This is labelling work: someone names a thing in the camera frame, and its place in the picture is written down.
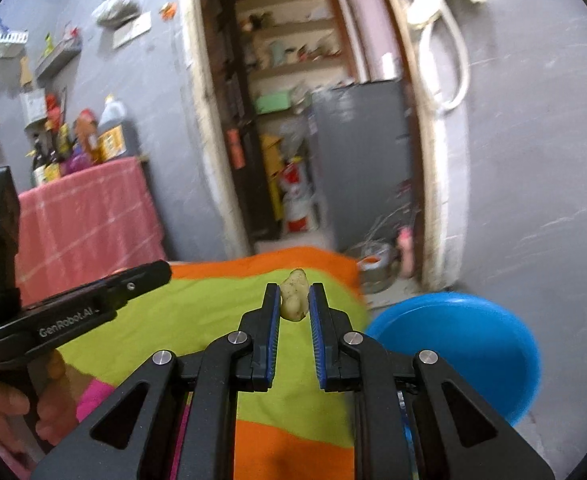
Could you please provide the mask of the person's left hand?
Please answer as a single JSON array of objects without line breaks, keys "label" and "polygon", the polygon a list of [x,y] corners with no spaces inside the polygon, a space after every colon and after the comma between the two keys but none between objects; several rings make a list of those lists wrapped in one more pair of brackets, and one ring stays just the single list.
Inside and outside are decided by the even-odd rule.
[{"label": "person's left hand", "polygon": [[[77,404],[92,382],[92,376],[66,364],[59,351],[49,355],[46,388],[38,396],[36,434],[57,445],[78,426]],[[12,454],[25,452],[25,444],[10,428],[9,418],[30,412],[28,396],[17,388],[0,382],[0,447]]]}]

